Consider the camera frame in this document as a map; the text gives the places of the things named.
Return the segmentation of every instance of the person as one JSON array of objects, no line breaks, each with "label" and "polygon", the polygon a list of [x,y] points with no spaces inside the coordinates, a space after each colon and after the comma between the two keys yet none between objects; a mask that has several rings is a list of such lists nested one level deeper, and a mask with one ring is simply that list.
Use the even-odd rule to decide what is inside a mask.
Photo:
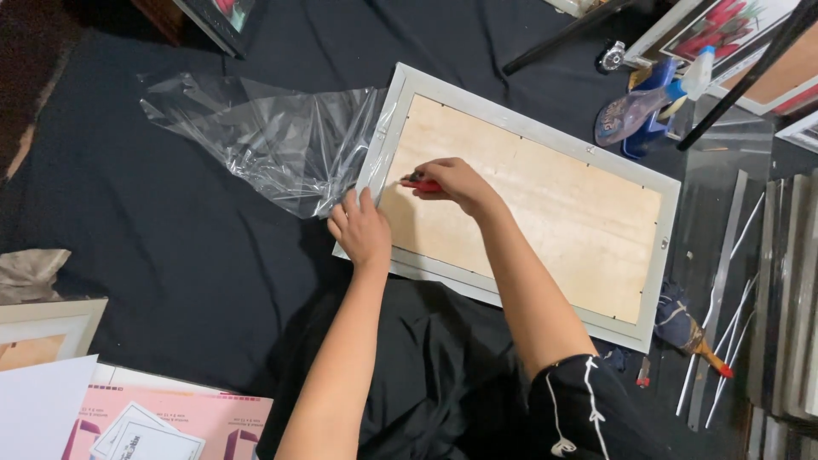
[{"label": "person", "polygon": [[[442,191],[413,190],[414,196],[455,201],[482,233],[503,314],[531,385],[527,423],[535,452],[530,457],[666,458],[667,450],[647,435],[624,388],[598,357],[502,198],[462,159],[430,161],[416,171]],[[328,227],[353,262],[352,281],[294,402],[276,460],[358,455],[392,241],[368,187],[360,205],[355,191],[347,193],[332,210]]]}]

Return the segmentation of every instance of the black shirt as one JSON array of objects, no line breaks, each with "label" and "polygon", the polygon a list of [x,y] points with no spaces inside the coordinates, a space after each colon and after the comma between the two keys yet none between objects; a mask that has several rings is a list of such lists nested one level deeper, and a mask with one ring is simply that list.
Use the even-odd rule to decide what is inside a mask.
[{"label": "black shirt", "polygon": [[610,366],[580,354],[543,369],[528,397],[540,458],[669,458]]}]

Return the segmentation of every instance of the spray bottle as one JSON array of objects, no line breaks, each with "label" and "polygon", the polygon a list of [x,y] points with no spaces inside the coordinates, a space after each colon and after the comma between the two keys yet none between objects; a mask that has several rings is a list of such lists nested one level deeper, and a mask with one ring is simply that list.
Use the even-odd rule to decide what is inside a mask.
[{"label": "spray bottle", "polygon": [[650,114],[684,96],[698,101],[710,84],[715,54],[715,48],[705,47],[681,80],[650,91],[631,91],[611,102],[596,119],[596,143],[605,147],[627,138],[639,130]]}]

